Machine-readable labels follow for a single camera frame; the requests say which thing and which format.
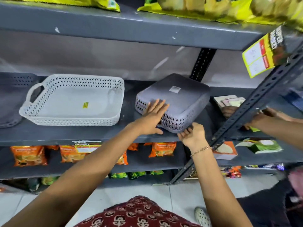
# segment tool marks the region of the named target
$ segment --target gray plastic basket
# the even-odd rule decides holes
[[[0,73],[0,128],[11,127],[21,121],[19,109],[28,90],[38,82],[38,76],[32,73]]]
[[[173,73],[139,92],[135,109],[142,114],[148,102],[165,99],[170,106],[159,127],[179,133],[184,131],[208,104],[209,92],[209,86]]]

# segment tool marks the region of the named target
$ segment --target red label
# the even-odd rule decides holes
[[[264,65],[265,65],[265,68],[269,68],[269,63],[268,63],[268,59],[267,59],[267,56],[263,56],[263,62],[264,62]]]
[[[266,53],[266,51],[265,51],[265,45],[264,45],[264,39],[260,40],[260,49],[261,49],[262,56],[264,56],[265,53]]]

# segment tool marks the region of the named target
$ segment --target white tile floor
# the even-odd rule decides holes
[[[277,182],[278,180],[275,176],[267,175],[227,179],[229,187],[237,198],[270,188]],[[187,181],[171,186],[97,189],[70,220],[67,227],[72,227],[87,217],[102,212],[105,208],[126,202],[136,195],[146,196],[157,202],[163,209],[172,211],[192,222],[195,222],[194,208],[196,206],[205,207],[200,185],[196,181]],[[35,197],[31,194],[0,194],[0,226],[23,209]]]

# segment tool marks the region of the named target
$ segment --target orange snack packet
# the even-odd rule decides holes
[[[71,145],[59,146],[62,157],[62,163],[75,163],[84,159],[87,153],[79,153],[76,148]]]
[[[57,145],[50,145],[50,146],[44,146],[46,149],[53,149],[53,150],[58,150],[59,146]]]
[[[138,150],[138,143],[132,143],[127,150]]]
[[[123,155],[118,159],[117,165],[128,165],[126,151],[124,151]]]
[[[177,142],[153,143],[149,157],[163,157],[166,155],[172,156],[176,145]]]
[[[11,146],[15,157],[14,166],[47,165],[43,146]]]

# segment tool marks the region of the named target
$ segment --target forearm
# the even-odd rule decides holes
[[[127,126],[117,136],[67,170],[4,227],[21,224],[32,227],[35,223],[44,227],[65,225],[102,183],[117,159],[137,136],[135,128]]]
[[[193,160],[212,225],[251,227],[247,215],[223,178],[212,150],[206,149],[193,155]]]
[[[303,123],[301,119],[295,119],[290,122],[266,115],[256,115],[250,125],[265,134],[303,150]]]

